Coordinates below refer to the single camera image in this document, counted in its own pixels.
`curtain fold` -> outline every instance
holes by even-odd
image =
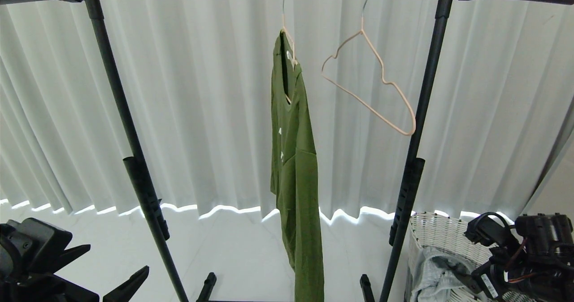
[[[416,107],[437,0],[369,0],[365,30],[385,77]],[[286,0],[308,86],[326,216],[394,212],[409,138],[324,80],[359,29],[364,0]],[[275,206],[271,53],[281,0],[102,0],[106,26],[162,202]],[[131,155],[84,4],[0,6],[0,198],[54,210],[137,206]],[[422,142],[415,209],[502,211],[537,187],[574,96],[574,8],[455,1]],[[392,122],[409,115],[362,38],[326,74]]]

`white wicker basket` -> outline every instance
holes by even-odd
[[[467,223],[455,218],[440,216],[430,212],[415,214],[410,218],[409,233],[409,275],[416,269],[414,263],[419,251],[425,246],[434,246],[439,249],[449,251],[456,255],[461,255],[482,265],[491,256],[488,247],[473,245],[464,232]],[[466,288],[453,289],[451,297],[447,302],[475,302],[477,298]],[[522,294],[508,292],[504,295],[507,302],[535,302]]]

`green shirt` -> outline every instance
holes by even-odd
[[[271,73],[271,192],[277,195],[283,244],[295,271],[295,302],[323,302],[317,154],[301,66],[291,65],[292,55],[281,31]]]

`clothes rack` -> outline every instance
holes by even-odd
[[[41,0],[0,0],[0,4],[18,4],[25,2],[37,2]],[[92,20],[96,40],[102,56],[102,61],[106,69],[107,77],[110,87],[113,91],[113,97],[119,110],[122,120],[123,128],[126,131],[127,139],[133,156],[123,159],[127,172],[130,176],[131,182],[137,194],[139,204],[144,214],[145,220],[148,223],[153,239],[156,242],[158,251],[164,261],[165,267],[170,276],[171,282],[174,285],[176,294],[180,302],[188,302],[188,297],[185,294],[183,285],[181,284],[178,270],[175,267],[174,260],[172,259],[170,250],[166,244],[170,234],[168,232],[168,225],[162,215],[160,204],[152,179],[149,174],[148,166],[146,164],[145,155],[142,151],[141,144],[139,143],[137,131],[129,106],[127,104],[126,96],[123,91],[122,83],[117,71],[113,51],[109,43],[109,37],[104,23],[104,14],[100,0],[61,0],[64,2],[85,2],[88,8],[88,14]],[[574,0],[529,0],[535,2],[546,2],[553,4],[574,4]],[[426,62],[426,69],[422,80],[422,89],[420,98],[418,100],[418,107],[416,112],[417,130],[410,138],[409,150],[404,164],[404,173],[400,186],[400,193],[398,195],[398,202],[396,205],[396,214],[393,221],[393,226],[390,230],[389,243],[392,245],[392,253],[387,268],[385,282],[383,284],[381,298],[379,302],[387,302],[389,300],[389,293],[393,284],[396,267],[400,257],[400,251],[404,243],[404,237],[407,231],[408,220],[412,211],[414,200],[418,190],[418,184],[422,176],[424,168],[424,159],[418,158],[418,147],[422,137],[426,111],[428,109],[429,101],[433,82],[436,75],[437,66],[439,63],[439,56],[441,47],[443,45],[444,34],[447,27],[447,20],[451,11],[453,0],[439,0],[437,3],[437,10],[435,14],[435,26],[432,33],[432,40],[430,43],[428,59]],[[217,278],[215,274],[210,273],[204,282],[203,290],[198,302],[208,302],[211,290]],[[371,290],[371,284],[367,275],[361,276],[360,279],[361,289],[365,302],[374,302],[375,298]]]

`floor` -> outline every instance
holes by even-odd
[[[103,296],[149,265],[150,275],[132,301],[178,300],[139,211],[118,216],[114,211],[98,215],[92,210],[68,216],[51,209],[0,205],[1,222],[31,216],[71,231],[71,245],[92,245],[89,253],[59,271],[59,276]],[[209,272],[217,275],[213,300],[294,300],[294,276],[281,241],[278,214],[262,221],[258,211],[219,210],[200,219],[196,210],[164,208],[164,216],[171,234],[168,245],[190,301],[197,299]],[[326,302],[362,302],[359,278],[363,273],[369,275],[375,298],[379,298],[390,255],[391,223],[369,213],[358,220],[345,216],[322,220]],[[405,277],[403,253],[390,302],[402,301]]]

